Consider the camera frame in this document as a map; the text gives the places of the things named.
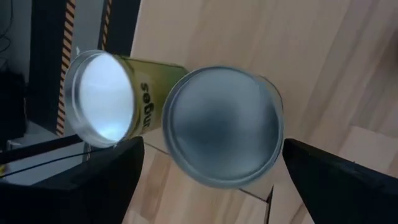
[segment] wooden floor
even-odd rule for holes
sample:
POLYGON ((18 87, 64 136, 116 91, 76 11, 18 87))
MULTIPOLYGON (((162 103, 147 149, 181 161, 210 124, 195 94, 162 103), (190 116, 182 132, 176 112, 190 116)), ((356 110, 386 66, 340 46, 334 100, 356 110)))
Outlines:
MULTIPOLYGON (((131 56, 263 75, 282 95, 287 138, 398 175, 397 0, 143 0, 131 56)), ((166 151, 160 130, 144 139, 166 151)), ((151 157, 126 223, 263 222, 260 200, 151 157)), ((244 189, 264 199, 272 184, 270 223, 312 222, 282 159, 244 189)))

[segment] can lid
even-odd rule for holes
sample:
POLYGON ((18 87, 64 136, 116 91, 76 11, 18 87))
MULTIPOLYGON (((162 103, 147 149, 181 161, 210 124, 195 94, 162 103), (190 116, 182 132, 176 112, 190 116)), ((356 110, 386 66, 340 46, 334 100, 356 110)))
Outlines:
POLYGON ((213 187, 257 179, 282 145, 282 115, 270 91, 235 68, 208 67, 185 76, 167 98, 162 124, 176 163, 213 187))
POLYGON ((123 66, 109 53, 77 56, 65 76, 67 118, 88 144, 109 147, 122 140, 134 114, 134 92, 123 66))

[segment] can rim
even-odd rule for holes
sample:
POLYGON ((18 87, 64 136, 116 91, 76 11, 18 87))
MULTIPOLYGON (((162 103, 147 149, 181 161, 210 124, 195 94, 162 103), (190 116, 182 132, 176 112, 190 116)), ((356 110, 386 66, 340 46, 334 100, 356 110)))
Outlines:
POLYGON ((88 122, 87 118, 82 113, 81 104, 78 99, 80 88, 76 86, 80 84, 82 76, 84 74, 83 71, 86 68, 86 66, 94 58, 103 54, 108 54, 112 56, 111 54, 105 52, 104 50, 88 50, 86 52, 79 54, 71 62, 68 70, 65 72, 65 82, 64 82, 65 112, 67 120, 71 124, 74 132, 76 132, 77 135, 80 138, 82 138, 82 140, 84 140, 84 142, 87 142, 88 144, 95 147, 110 147, 115 145, 120 140, 126 137, 128 131, 131 129, 132 126, 132 120, 131 120, 129 128, 126 130, 124 136, 119 141, 112 141, 98 134, 98 132, 94 129, 94 127, 92 127, 92 125, 88 122))
POLYGON ((193 78, 195 75, 198 75, 199 73, 204 72, 205 70, 211 70, 211 69, 217 69, 217 68, 235 70, 235 71, 238 71, 238 72, 242 73, 243 75, 246 75, 250 78, 253 78, 256 80, 258 79, 256 76, 254 76, 250 73, 247 73, 245 71, 242 71, 238 68, 222 66, 222 65, 215 65, 215 66, 210 66, 210 67, 205 67, 205 68, 199 68, 197 70, 190 72, 189 74, 185 75, 181 80, 179 80, 174 85, 174 87, 171 89, 171 91, 165 101, 165 104, 163 107, 163 113, 162 113, 162 129, 163 129, 164 136, 165 136, 165 143, 169 150, 170 155, 173 157, 174 161, 178 164, 178 166, 181 169, 183 169, 190 177, 192 177, 196 181, 203 183, 205 185, 208 185, 210 187, 217 187, 217 188, 224 188, 224 189, 242 187, 244 185, 251 183, 253 180, 260 178, 263 174, 265 174, 267 171, 269 171, 271 169, 271 167, 275 164, 275 162, 280 154, 280 151, 282 149, 283 138, 284 138, 284 121, 283 121, 282 115, 276 111, 277 107, 275 105, 274 99, 272 99, 272 105, 273 105, 273 108, 275 109, 275 113, 277 115, 278 123, 279 123, 279 137, 278 137, 274 152, 272 153, 271 158, 265 164, 263 164, 261 168, 259 168, 258 170, 255 170, 254 172, 252 172, 249 175, 242 177, 242 178, 216 179, 213 177, 209 177, 208 175, 202 174, 199 170, 197 170, 195 167, 193 167, 188 162, 188 160, 185 158, 181 149, 178 146, 178 142, 176 141, 174 131, 171 128, 171 124, 173 122, 172 121, 172 110, 174 108, 176 99, 178 98, 178 95, 179 95, 181 89, 183 88, 183 86, 186 85, 188 83, 188 81, 191 78, 193 78))

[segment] metal can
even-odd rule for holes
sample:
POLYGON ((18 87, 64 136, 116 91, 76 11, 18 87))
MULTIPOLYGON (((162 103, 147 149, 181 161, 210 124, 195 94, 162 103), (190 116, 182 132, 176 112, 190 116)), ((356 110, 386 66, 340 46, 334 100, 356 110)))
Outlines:
POLYGON ((96 147, 159 128, 169 91, 187 73, 178 65, 83 52, 65 76, 67 120, 96 147))
POLYGON ((171 156, 188 175, 211 187, 242 187, 279 155, 282 98, 263 77, 231 67, 201 68, 169 93, 162 128, 171 156))

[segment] reflective metal surface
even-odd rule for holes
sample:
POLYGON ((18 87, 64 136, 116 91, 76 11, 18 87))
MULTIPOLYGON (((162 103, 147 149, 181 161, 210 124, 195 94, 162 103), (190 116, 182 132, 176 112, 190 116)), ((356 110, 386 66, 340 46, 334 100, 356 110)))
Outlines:
POLYGON ((134 92, 119 62, 101 50, 77 56, 65 77, 65 109, 76 133, 96 147, 116 144, 134 114, 134 92))
POLYGON ((182 78, 163 113, 167 147, 197 181, 240 187, 264 174, 283 139, 282 101, 265 79, 228 67, 182 78))

